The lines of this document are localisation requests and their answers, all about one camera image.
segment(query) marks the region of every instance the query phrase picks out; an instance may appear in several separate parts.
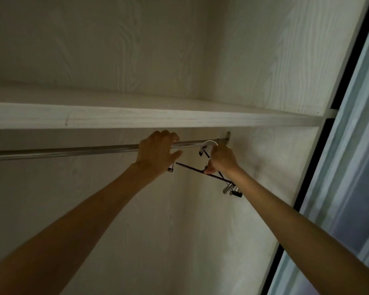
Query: shelf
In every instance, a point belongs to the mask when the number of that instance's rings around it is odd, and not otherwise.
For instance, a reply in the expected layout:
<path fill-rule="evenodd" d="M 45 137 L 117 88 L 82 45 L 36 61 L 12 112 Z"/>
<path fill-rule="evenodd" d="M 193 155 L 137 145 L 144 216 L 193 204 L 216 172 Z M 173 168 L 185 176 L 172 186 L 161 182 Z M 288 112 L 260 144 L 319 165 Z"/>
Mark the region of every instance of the shelf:
<path fill-rule="evenodd" d="M 319 126 L 322 117 L 189 98 L 0 84 L 0 129 Z"/>

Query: hand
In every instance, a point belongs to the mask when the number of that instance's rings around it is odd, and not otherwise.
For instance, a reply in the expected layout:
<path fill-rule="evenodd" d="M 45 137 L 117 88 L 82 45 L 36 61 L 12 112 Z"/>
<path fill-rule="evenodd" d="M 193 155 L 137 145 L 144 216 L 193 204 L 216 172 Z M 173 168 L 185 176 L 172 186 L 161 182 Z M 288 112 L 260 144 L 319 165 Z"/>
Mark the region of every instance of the hand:
<path fill-rule="evenodd" d="M 179 137 L 176 133 L 155 131 L 140 142 L 136 164 L 150 169 L 156 177 L 161 175 L 182 155 L 182 151 L 170 152 L 172 143 L 177 141 Z"/>
<path fill-rule="evenodd" d="M 211 159 L 204 171 L 205 174 L 213 174 L 216 171 L 228 173 L 239 168 L 234 153 L 226 145 L 213 146 Z"/>

